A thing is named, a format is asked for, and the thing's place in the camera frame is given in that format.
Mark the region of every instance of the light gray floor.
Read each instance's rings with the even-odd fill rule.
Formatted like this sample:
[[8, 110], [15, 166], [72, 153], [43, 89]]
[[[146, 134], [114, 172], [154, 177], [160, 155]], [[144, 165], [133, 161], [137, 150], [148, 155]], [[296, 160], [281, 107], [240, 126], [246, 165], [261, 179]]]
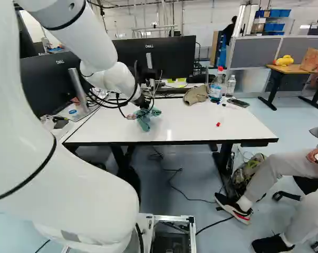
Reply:
[[[275, 152], [315, 148], [318, 140], [311, 136], [308, 129], [318, 126], [318, 110], [296, 97], [275, 99], [277, 111], [272, 111], [258, 99], [242, 99], [249, 102], [248, 108], [278, 137], [279, 142], [263, 148], [240, 148], [246, 157], [250, 153], [262, 152], [270, 155]], [[217, 212], [216, 205], [200, 201], [188, 201], [180, 193], [171, 189], [167, 179], [173, 172], [163, 169], [183, 168], [183, 172], [173, 179], [173, 184], [190, 198], [213, 201], [214, 192], [221, 187], [218, 173], [207, 145], [181, 145], [156, 147], [164, 154], [162, 161], [149, 160], [153, 154], [151, 147], [140, 147], [133, 156], [133, 166], [142, 181], [141, 212], [156, 215], [193, 215], [196, 217], [197, 230], [216, 221], [225, 219], [228, 214]], [[80, 153], [92, 161], [105, 161], [108, 169], [115, 172], [113, 156], [106, 148], [82, 148]], [[236, 154], [235, 166], [242, 163]], [[260, 203], [254, 206], [252, 224], [246, 226], [232, 219], [200, 233], [197, 237], [198, 252], [251, 252], [252, 240], [272, 236], [282, 232], [289, 223], [297, 203], [282, 200], [274, 203], [273, 192], [282, 189], [299, 194], [298, 187], [291, 177], [281, 179]], [[39, 236], [28, 222], [21, 222], [0, 214], [0, 252], [33, 253], [45, 239]], [[61, 246], [51, 243], [40, 253], [58, 253]], [[297, 246], [294, 252], [312, 252], [309, 244]]]

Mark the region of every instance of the sneaker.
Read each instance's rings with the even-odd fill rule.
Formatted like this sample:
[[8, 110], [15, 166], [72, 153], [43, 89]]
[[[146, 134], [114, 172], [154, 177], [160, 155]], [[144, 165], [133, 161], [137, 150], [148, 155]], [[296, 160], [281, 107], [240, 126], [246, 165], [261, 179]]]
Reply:
[[245, 212], [239, 207], [237, 203], [231, 201], [223, 194], [217, 192], [215, 193], [215, 200], [224, 210], [231, 213], [240, 222], [246, 225], [250, 224], [250, 216], [253, 212], [251, 208], [247, 212]]
[[278, 234], [272, 237], [255, 240], [252, 242], [252, 247], [256, 253], [281, 253], [292, 250], [295, 245], [288, 247]]

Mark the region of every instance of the computer monitor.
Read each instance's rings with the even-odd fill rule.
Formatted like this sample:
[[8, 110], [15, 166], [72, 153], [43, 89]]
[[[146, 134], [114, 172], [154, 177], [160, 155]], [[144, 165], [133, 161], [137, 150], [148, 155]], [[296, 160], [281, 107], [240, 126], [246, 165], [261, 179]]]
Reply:
[[79, 69], [80, 59], [72, 52], [34, 56], [20, 61], [23, 90], [38, 118], [58, 113], [76, 97], [68, 69]]
[[165, 38], [137, 38], [115, 40], [113, 44], [118, 52], [118, 61], [129, 67], [146, 69], [146, 53], [151, 53], [153, 69], [161, 78], [189, 77], [193, 74], [196, 36]]

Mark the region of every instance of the plastic bottle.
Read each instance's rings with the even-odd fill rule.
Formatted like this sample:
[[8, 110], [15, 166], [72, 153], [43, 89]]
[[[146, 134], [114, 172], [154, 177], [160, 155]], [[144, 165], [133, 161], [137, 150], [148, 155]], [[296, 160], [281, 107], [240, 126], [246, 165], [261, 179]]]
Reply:
[[209, 98], [215, 102], [219, 102], [222, 98], [222, 67], [218, 67], [219, 73], [209, 85]]
[[235, 85], [236, 85], [235, 75], [231, 75], [231, 77], [227, 81], [227, 91], [226, 91], [227, 98], [231, 98], [234, 95]]

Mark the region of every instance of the smartphone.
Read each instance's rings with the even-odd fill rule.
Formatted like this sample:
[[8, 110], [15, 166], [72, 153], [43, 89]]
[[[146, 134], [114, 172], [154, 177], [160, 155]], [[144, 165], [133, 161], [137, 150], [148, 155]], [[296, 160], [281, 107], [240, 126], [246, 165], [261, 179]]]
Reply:
[[243, 101], [238, 100], [238, 99], [228, 99], [227, 102], [230, 104], [234, 104], [234, 105], [243, 107], [243, 108], [246, 108], [250, 105], [249, 103], [243, 102]]

